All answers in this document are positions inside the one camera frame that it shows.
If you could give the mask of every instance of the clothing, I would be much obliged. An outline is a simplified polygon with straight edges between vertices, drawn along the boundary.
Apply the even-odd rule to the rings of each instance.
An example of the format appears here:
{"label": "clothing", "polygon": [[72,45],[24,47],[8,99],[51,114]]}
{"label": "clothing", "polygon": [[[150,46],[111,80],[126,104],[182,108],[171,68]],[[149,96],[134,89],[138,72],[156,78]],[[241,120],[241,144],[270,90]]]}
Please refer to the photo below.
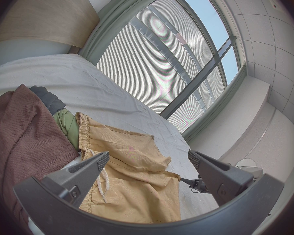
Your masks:
{"label": "clothing", "polygon": [[67,109],[63,109],[54,114],[53,118],[55,119],[58,126],[61,128],[62,132],[74,148],[79,151],[78,148],[78,124],[76,122],[75,116],[69,112]]}
{"label": "clothing", "polygon": [[0,196],[24,227],[28,229],[28,216],[13,186],[32,175],[42,180],[78,155],[43,102],[24,84],[0,96]]}
{"label": "clothing", "polygon": [[37,87],[34,85],[29,89],[43,101],[43,104],[48,108],[51,115],[54,115],[57,111],[62,110],[65,107],[65,103],[58,99],[56,95],[48,92],[45,87]]}
{"label": "clothing", "polygon": [[93,153],[109,151],[100,174],[104,198],[97,182],[82,202],[80,209],[105,218],[133,223],[163,223],[180,220],[180,176],[165,171],[170,157],[164,157],[152,135],[140,134],[100,124],[81,112],[76,113],[79,125],[79,148],[82,160]]}

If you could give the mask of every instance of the white bed sheet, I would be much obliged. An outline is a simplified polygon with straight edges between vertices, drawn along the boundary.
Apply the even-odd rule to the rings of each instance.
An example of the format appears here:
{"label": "white bed sheet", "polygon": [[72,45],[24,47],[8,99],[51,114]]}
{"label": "white bed sheet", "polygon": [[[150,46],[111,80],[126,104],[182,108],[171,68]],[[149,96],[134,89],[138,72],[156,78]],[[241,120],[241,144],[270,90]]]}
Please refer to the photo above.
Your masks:
{"label": "white bed sheet", "polygon": [[[197,178],[197,171],[187,158],[189,146],[177,128],[83,57],[77,54],[50,55],[0,66],[0,95],[14,91],[21,83],[27,87],[46,87],[73,114],[80,111],[105,125],[154,135],[159,151],[172,158],[167,170],[183,178]],[[182,219],[218,207],[211,195],[194,194],[183,182],[179,186]]]}

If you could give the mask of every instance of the drawstring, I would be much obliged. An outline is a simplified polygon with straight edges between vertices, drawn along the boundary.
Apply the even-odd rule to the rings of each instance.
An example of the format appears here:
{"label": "drawstring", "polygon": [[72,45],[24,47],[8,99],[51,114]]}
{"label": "drawstring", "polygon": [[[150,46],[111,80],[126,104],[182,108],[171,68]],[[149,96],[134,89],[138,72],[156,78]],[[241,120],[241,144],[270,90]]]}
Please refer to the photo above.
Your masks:
{"label": "drawstring", "polygon": [[[85,150],[90,151],[90,152],[92,153],[93,156],[95,155],[94,151],[92,151],[91,149],[87,149],[87,148],[86,148]],[[102,173],[102,177],[106,180],[106,191],[105,191],[105,193],[106,193],[107,190],[109,190],[109,188],[110,188],[109,177],[108,177],[108,174],[107,174],[105,168],[102,169],[101,173]],[[97,178],[96,181],[97,181],[97,185],[98,185],[98,190],[99,190],[99,192],[100,192],[100,194],[101,194],[101,196],[102,196],[104,202],[106,203],[105,193],[103,193],[103,190],[102,190],[102,187],[101,187],[100,174],[98,175],[98,178]]]}

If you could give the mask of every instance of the bed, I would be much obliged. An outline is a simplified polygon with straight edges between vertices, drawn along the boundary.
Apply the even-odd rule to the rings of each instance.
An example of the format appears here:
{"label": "bed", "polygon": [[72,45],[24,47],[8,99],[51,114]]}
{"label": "bed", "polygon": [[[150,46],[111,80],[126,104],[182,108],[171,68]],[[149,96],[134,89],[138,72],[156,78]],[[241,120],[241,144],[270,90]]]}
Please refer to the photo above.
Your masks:
{"label": "bed", "polygon": [[[159,151],[172,158],[167,170],[183,178],[197,178],[198,173],[187,158],[189,146],[177,128],[83,57],[77,54],[50,55],[20,59],[0,66],[0,95],[14,91],[21,83],[27,87],[46,87],[73,114],[80,111],[105,125],[154,135]],[[70,164],[80,160],[78,157]],[[182,219],[218,207],[211,195],[194,194],[183,182],[179,184],[179,192]],[[29,227],[32,231],[35,229],[31,221]]]}

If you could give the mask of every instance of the brown garment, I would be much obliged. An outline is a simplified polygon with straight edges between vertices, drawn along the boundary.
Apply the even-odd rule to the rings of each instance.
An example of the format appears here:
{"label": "brown garment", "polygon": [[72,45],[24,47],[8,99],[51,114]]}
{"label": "brown garment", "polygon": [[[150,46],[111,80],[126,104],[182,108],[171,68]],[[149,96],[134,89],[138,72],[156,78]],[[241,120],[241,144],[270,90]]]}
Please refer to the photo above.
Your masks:
{"label": "brown garment", "polygon": [[105,126],[81,112],[79,147],[82,160],[109,151],[104,167],[110,182],[100,175],[106,203],[94,183],[80,209],[91,214],[123,222],[163,223],[180,220],[180,176],[165,171],[170,157],[164,157],[152,135]]}
{"label": "brown garment", "polygon": [[28,216],[13,186],[61,169],[78,156],[49,110],[24,84],[0,96],[0,196],[22,225]]}

